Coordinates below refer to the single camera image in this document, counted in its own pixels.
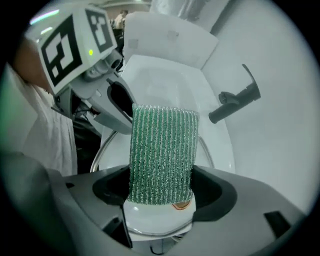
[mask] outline person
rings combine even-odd
[[[128,14],[128,10],[122,10],[120,14],[115,18],[114,23],[115,23],[116,29],[118,30],[124,29],[124,21],[126,19],[127,14]]]
[[[101,139],[94,134],[90,143],[95,149],[85,150],[90,144],[84,143],[88,138],[85,121],[72,121],[51,109],[54,98],[35,42],[22,38],[1,82],[1,97],[6,101],[0,109],[1,138],[5,138],[1,149],[23,153],[62,176],[89,172]]]

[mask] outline metal rod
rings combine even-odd
[[[90,173],[94,173],[97,171],[101,157],[103,156],[105,150],[107,149],[107,147],[109,146],[110,142],[113,140],[113,138],[117,135],[117,131],[113,130],[109,137],[106,138],[106,140],[104,141],[104,143],[102,144],[102,146],[99,148],[98,152],[95,155],[95,158],[93,159],[91,168],[90,168]]]
[[[212,160],[210,151],[209,151],[209,149],[208,149],[208,147],[207,147],[207,144],[205,143],[205,140],[204,140],[199,134],[198,134],[198,139],[199,139],[199,141],[200,141],[201,146],[202,146],[203,149],[204,149],[206,158],[209,160],[210,167],[214,169],[214,168],[215,168],[215,164],[214,164],[214,161]]]
[[[114,137],[117,135],[117,131],[113,130],[108,138],[104,141],[102,146],[99,148],[98,152],[95,155],[95,158],[92,162],[91,168],[90,168],[90,173],[94,173],[98,170],[98,166],[101,160],[101,157],[103,156],[104,152],[106,151],[107,147],[109,146],[110,142],[114,139]],[[203,147],[203,150],[205,152],[206,158],[208,159],[210,163],[211,168],[215,168],[214,161],[212,160],[210,151],[204,141],[204,139],[198,134],[198,139],[200,141],[201,146]]]

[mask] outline green scrub sponge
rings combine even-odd
[[[128,200],[145,205],[189,201],[199,114],[187,109],[132,105]]]

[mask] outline black slot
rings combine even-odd
[[[125,247],[132,248],[132,241],[129,237],[126,227],[124,226],[123,221],[120,221],[119,218],[114,218],[104,229],[107,235],[112,239],[116,240]]]
[[[123,206],[129,195],[129,182],[130,169],[126,166],[96,181],[92,190],[106,204]]]
[[[119,82],[107,80],[110,86],[107,89],[107,96],[110,102],[120,111],[125,112],[129,117],[133,117],[133,101],[126,88]]]
[[[67,187],[68,189],[70,189],[70,188],[72,188],[72,187],[75,186],[75,184],[70,183],[70,182],[67,182],[65,185],[66,185],[66,187]]]
[[[271,211],[264,213],[263,215],[277,239],[291,227],[280,211]]]
[[[73,92],[71,95],[71,113],[74,114],[81,103],[81,99],[77,97]]]

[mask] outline black cable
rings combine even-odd
[[[84,117],[85,120],[87,120],[87,121],[90,123],[90,121],[89,121],[89,119],[88,119],[88,117],[87,117],[87,113],[88,113],[88,111],[87,111],[87,112],[84,112],[83,117]]]
[[[155,255],[164,255],[164,253],[155,253],[154,250],[152,249],[152,246],[150,246],[150,251]]]
[[[82,110],[75,111],[73,114],[76,114],[79,112],[89,112],[89,111],[90,111],[90,109],[86,109],[86,110],[82,109]]]

